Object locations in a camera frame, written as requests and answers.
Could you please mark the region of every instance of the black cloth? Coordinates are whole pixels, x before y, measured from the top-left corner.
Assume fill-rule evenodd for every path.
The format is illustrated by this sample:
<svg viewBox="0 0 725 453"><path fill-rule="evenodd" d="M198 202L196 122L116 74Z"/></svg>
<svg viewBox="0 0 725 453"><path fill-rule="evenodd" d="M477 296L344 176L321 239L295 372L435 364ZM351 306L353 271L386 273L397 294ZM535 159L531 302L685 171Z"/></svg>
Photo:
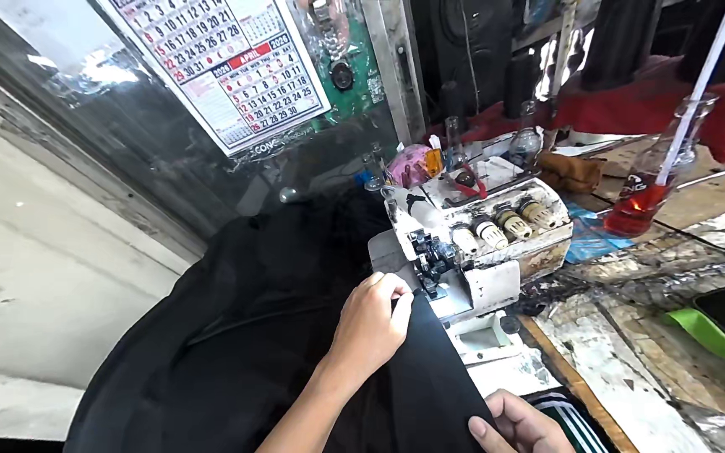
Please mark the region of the black cloth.
<svg viewBox="0 0 725 453"><path fill-rule="evenodd" d="M65 451L253 451L328 351L384 216L363 193L227 225L97 371ZM405 345L325 451L480 451L467 419L488 408L426 300L414 304Z"/></svg>

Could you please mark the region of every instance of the brown cloth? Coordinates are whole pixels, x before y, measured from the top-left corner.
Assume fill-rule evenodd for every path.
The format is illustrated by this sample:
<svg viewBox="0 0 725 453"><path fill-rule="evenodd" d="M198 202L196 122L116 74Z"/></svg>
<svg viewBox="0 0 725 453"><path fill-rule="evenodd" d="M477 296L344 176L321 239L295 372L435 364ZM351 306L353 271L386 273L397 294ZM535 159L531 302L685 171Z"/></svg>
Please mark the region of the brown cloth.
<svg viewBox="0 0 725 453"><path fill-rule="evenodd" d="M600 175L606 161L561 156L551 152L539 154L539 167L543 180L554 190L572 193L592 193L600 184Z"/></svg>

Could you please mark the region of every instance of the red calendar header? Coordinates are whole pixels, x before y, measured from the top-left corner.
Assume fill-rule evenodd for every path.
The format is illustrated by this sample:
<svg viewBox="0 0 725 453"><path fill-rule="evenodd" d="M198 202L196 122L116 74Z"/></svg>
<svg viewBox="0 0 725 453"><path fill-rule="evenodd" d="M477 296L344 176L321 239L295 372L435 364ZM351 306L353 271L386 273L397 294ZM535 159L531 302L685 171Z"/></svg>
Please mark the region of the red calendar header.
<svg viewBox="0 0 725 453"><path fill-rule="evenodd" d="M252 48L249 51L228 60L228 65L232 69L239 68L240 66L245 65L250 61L256 60L258 57L262 57L264 54L270 52L270 50L270 44L262 44L257 48Z"/></svg>

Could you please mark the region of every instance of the striped fabric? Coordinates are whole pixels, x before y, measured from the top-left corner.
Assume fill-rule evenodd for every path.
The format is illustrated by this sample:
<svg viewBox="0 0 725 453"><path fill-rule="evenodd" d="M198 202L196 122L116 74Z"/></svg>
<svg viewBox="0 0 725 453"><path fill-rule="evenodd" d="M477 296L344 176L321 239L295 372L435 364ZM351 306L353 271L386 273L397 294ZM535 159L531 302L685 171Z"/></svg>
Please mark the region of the striped fabric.
<svg viewBox="0 0 725 453"><path fill-rule="evenodd" d="M555 420L564 430L576 453L609 453L600 438L586 420L560 393L545 393L528 400L528 403Z"/></svg>

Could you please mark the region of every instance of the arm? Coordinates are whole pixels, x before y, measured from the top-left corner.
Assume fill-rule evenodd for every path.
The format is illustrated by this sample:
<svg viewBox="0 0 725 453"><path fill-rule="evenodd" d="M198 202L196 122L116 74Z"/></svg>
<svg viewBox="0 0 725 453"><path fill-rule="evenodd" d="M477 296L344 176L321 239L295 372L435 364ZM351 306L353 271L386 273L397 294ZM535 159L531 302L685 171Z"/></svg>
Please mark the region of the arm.
<svg viewBox="0 0 725 453"><path fill-rule="evenodd" d="M411 304L408 285L394 274L374 273L360 283L343 305L329 352L256 452L323 451L349 398L404 342Z"/></svg>

